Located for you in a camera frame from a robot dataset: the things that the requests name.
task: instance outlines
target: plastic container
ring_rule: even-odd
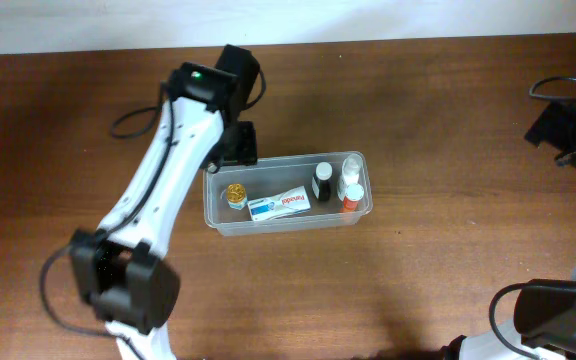
[[[341,213],[343,204],[336,196],[331,196],[326,202],[317,201],[309,185],[317,164],[327,162],[333,170],[330,185],[336,189],[341,165],[351,154],[357,154],[363,160],[359,184],[364,187],[365,193],[354,212]],[[235,183],[244,185],[249,201],[305,186],[311,209],[285,218],[253,222],[247,211],[237,211],[228,206],[226,188]],[[259,159],[254,166],[223,167],[217,174],[204,171],[204,218],[208,226],[217,229],[224,236],[354,225],[371,210],[372,194],[368,167],[366,159],[359,152]]]

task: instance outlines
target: brown tabletop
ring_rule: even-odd
[[[576,76],[576,35],[251,48],[268,80],[242,115],[259,157],[360,151],[374,209],[352,227],[225,238],[204,222],[197,176],[166,257],[182,276],[178,357],[436,349],[487,331],[501,287],[569,277],[576,171],[523,135],[546,106],[531,83]],[[119,358],[112,341],[48,320],[39,268],[75,228],[97,226],[150,143],[111,139],[110,122],[152,105],[182,62],[220,51],[0,56],[0,359]],[[100,325],[66,261],[49,294],[67,320]]]

